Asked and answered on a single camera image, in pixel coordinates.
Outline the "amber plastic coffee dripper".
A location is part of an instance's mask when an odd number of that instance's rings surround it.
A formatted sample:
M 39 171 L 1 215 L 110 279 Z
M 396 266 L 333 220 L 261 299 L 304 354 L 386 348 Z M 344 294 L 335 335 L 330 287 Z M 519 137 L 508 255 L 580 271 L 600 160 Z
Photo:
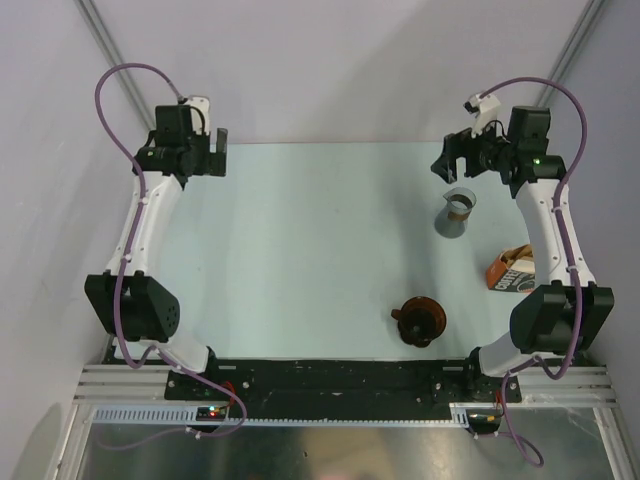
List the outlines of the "amber plastic coffee dripper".
M 442 335 L 447 325 L 442 306 L 424 296 L 407 300 L 401 308 L 392 309 L 390 315 L 396 321 L 401 340 L 417 348 L 428 347 Z

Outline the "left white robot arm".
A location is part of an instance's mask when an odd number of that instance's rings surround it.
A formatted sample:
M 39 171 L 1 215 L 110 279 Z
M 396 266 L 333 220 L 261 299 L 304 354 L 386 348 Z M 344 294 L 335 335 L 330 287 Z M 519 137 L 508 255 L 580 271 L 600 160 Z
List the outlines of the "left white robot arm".
M 134 190 L 125 226 L 104 272 L 91 274 L 84 290 L 105 331 L 145 352 L 156 349 L 191 370 L 187 387 L 201 399 L 221 389 L 220 372 L 208 366 L 210 350 L 181 317 L 178 299 L 154 276 L 174 207 L 192 176 L 223 177 L 224 128 L 213 130 L 210 101 L 189 96 L 155 110 L 156 127 L 135 159 Z

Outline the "orange coffee filter box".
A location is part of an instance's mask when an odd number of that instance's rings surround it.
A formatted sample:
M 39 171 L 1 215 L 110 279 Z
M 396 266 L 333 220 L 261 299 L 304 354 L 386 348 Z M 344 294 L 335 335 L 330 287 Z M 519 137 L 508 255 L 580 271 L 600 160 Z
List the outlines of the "orange coffee filter box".
M 530 244 L 503 250 L 487 268 L 489 290 L 528 294 L 535 288 L 535 263 Z

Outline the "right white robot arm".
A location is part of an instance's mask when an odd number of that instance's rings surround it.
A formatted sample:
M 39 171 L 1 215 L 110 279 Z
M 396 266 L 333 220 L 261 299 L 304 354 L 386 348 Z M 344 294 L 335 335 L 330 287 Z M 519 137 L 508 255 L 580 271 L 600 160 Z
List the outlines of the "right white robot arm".
M 479 348 L 479 366 L 461 378 L 464 393 L 483 401 L 496 392 L 497 377 L 544 356 L 570 361 L 587 350 L 613 309 L 614 294 L 597 284 L 582 254 L 564 160 L 547 151 L 549 110 L 517 106 L 506 133 L 498 134 L 496 97 L 469 99 L 464 107 L 473 125 L 445 136 L 431 170 L 448 184 L 458 179 L 459 159 L 465 161 L 467 178 L 498 173 L 524 218 L 535 266 L 535 288 L 512 310 L 508 332 Z

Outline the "aluminium frame rail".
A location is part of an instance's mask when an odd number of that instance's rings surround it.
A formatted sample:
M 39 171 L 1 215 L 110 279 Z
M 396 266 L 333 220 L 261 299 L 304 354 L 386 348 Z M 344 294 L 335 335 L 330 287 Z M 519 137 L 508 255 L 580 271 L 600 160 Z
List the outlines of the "aluminium frame rail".
M 170 368 L 147 365 L 87 365 L 83 368 L 74 401 L 86 404 L 151 404 L 164 402 Z

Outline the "grey glass carafe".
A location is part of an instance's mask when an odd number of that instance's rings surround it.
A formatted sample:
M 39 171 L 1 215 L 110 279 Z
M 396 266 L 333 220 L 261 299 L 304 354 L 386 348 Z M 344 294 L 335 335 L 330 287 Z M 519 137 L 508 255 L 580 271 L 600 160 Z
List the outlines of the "grey glass carafe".
M 473 191 L 456 187 L 443 195 L 445 206 L 436 216 L 434 227 L 444 238 L 461 237 L 467 229 L 468 218 L 476 205 L 477 197 Z

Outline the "black mounting base plate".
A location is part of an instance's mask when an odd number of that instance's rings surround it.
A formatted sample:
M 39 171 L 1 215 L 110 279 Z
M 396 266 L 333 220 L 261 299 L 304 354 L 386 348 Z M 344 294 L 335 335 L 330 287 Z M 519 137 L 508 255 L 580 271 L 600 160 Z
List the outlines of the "black mounting base plate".
M 465 360 L 224 360 L 197 379 L 168 375 L 164 398 L 221 406 L 253 421 L 412 422 L 450 420 L 454 403 L 521 406 L 525 388 L 558 387 L 538 365 L 508 380 Z

